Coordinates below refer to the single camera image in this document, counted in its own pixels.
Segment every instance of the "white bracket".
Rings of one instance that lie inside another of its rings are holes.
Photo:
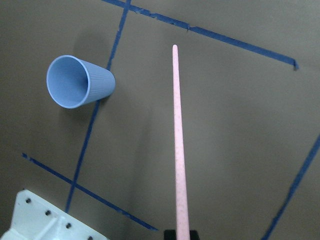
[[[108,240],[38,195],[22,190],[15,200],[10,229],[0,240]]]

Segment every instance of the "gray surface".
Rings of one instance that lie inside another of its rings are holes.
[[[129,12],[79,184],[159,228],[75,191],[70,214],[111,240],[175,228],[171,48],[178,44],[190,227],[201,239],[260,239],[319,134],[317,1],[134,1],[139,7],[294,57],[292,66]],[[94,104],[62,109],[46,71],[71,54],[105,67],[123,9],[94,0],[1,1],[0,234],[27,188],[64,209]],[[320,157],[271,240],[317,240]]]

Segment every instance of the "blue tape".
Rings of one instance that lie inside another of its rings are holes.
[[[273,232],[273,230],[277,226],[278,221],[281,218],[281,216],[283,215],[283,213],[284,213],[286,207],[288,206],[290,200],[294,196],[294,194],[295,194],[295,192],[296,192],[296,190],[297,190],[302,178],[306,174],[311,162],[314,160],[315,156],[317,155],[317,152],[318,152],[319,148],[320,148],[320,135],[316,139],[316,141],[315,141],[313,147],[311,148],[308,156],[304,160],[304,163],[303,163],[302,167],[300,168],[298,174],[295,176],[295,179],[294,179],[293,183],[290,186],[289,192],[288,192],[288,194],[287,194],[282,206],[280,207],[280,209],[277,212],[276,216],[272,219],[272,222],[271,222],[269,228],[267,229],[267,231],[265,232],[265,234],[261,238],[261,240],[269,239],[271,233]]]
[[[29,157],[27,154],[22,153],[22,157],[24,157],[24,158],[27,159],[28,161],[32,162],[33,164],[41,167],[42,169],[48,171],[49,173],[57,176],[58,178],[60,178],[60,179],[62,179],[63,181],[65,181],[66,183],[68,183],[68,184],[72,184],[72,183],[73,183],[73,181],[72,181],[71,179],[63,176],[61,173],[53,170],[52,168],[44,165],[43,163],[35,160],[34,158]],[[142,221],[141,219],[133,216],[133,215],[130,214],[129,212],[127,212],[127,211],[121,209],[120,207],[114,205],[113,203],[105,200],[104,198],[102,198],[102,197],[100,197],[99,195],[93,193],[92,191],[88,190],[87,188],[85,188],[85,187],[83,187],[83,186],[81,186],[81,185],[79,185],[79,184],[75,184],[75,187],[76,187],[77,189],[79,189],[80,191],[84,192],[85,194],[89,195],[90,197],[92,197],[92,198],[98,200],[99,202],[103,203],[104,205],[106,205],[106,206],[108,206],[108,207],[116,210],[118,213],[120,213],[120,214],[126,216],[127,218],[135,221],[136,223],[142,225],[143,227],[145,227],[145,228],[147,228],[147,229],[149,229],[149,230],[158,231],[158,229],[155,228],[154,226],[151,226],[150,224],[146,223],[145,221]]]
[[[116,51],[117,51],[117,46],[118,46],[119,41],[120,41],[121,33],[122,33],[122,30],[123,30],[125,22],[126,22],[126,18],[127,18],[127,14],[128,14],[128,11],[129,11],[130,3],[131,3],[131,0],[127,0],[125,5],[124,5],[122,17],[121,17],[121,20],[120,20],[120,23],[119,23],[119,30],[116,33],[115,40],[114,40],[114,43],[113,43],[113,47],[112,47],[112,50],[111,50],[111,54],[110,54],[110,57],[109,57],[109,61],[108,61],[107,67],[106,67],[107,70],[110,70],[111,64],[112,64],[112,60],[115,57],[115,54],[116,54]],[[92,127],[94,125],[94,122],[96,120],[96,116],[98,114],[99,105],[100,105],[100,100],[95,102],[95,107],[94,107],[93,113],[91,115],[91,120],[90,120],[88,129],[87,129],[87,132],[86,132],[84,143],[82,145],[81,153],[80,153],[80,156],[79,156],[79,159],[78,159],[78,162],[77,162],[77,165],[76,165],[76,170],[75,170],[75,173],[74,173],[74,176],[73,176],[73,181],[72,181],[72,184],[71,184],[71,187],[70,187],[69,195],[68,195],[68,198],[67,198],[67,201],[66,201],[66,206],[65,206],[65,210],[64,210],[66,213],[68,213],[69,209],[70,209],[72,197],[74,195],[75,187],[77,185],[77,181],[78,181],[78,178],[79,178],[80,169],[81,169],[81,166],[82,166],[82,163],[83,163],[83,160],[84,160],[84,156],[85,156],[85,153],[86,153],[86,150],[87,150],[88,142],[89,142],[89,139],[90,139],[90,136],[91,136]]]
[[[119,0],[102,0],[102,1],[109,3],[109,4],[112,4],[112,5],[115,5],[115,6],[118,6],[118,7],[121,7],[121,8],[125,7],[125,3],[122,1],[119,1]],[[259,46],[255,46],[250,43],[240,41],[240,40],[237,40],[237,39],[234,39],[234,38],[231,38],[231,37],[228,37],[228,36],[225,36],[225,35],[222,35],[222,34],[207,30],[207,29],[204,29],[202,27],[190,26],[189,23],[186,23],[184,21],[179,21],[179,20],[173,19],[171,17],[165,16],[165,15],[162,15],[159,13],[153,13],[147,9],[144,9],[144,8],[141,8],[138,6],[130,5],[129,10],[132,12],[135,12],[136,14],[142,14],[142,15],[147,16],[149,18],[157,19],[157,20],[162,21],[164,23],[171,24],[171,25],[177,26],[182,29],[186,29],[187,31],[191,31],[191,32],[194,32],[194,33],[197,33],[197,34],[200,34],[200,35],[203,35],[203,36],[206,36],[206,37],[209,37],[209,38],[221,41],[221,42],[224,42],[226,44],[230,44],[230,45],[254,52],[256,54],[260,54],[260,55],[281,61],[283,63],[290,64],[294,67],[295,70],[299,69],[299,65],[298,65],[297,61],[292,57],[285,56],[283,54],[280,54],[280,53],[277,53],[277,52],[274,52],[271,50],[267,50],[267,49],[259,47]]]

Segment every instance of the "pink rod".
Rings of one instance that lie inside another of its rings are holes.
[[[176,240],[190,240],[178,47],[172,47]]]

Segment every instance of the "plastic cup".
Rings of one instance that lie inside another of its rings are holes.
[[[114,75],[103,67],[75,56],[62,55],[50,64],[46,85],[57,104],[74,109],[111,95],[116,81]]]

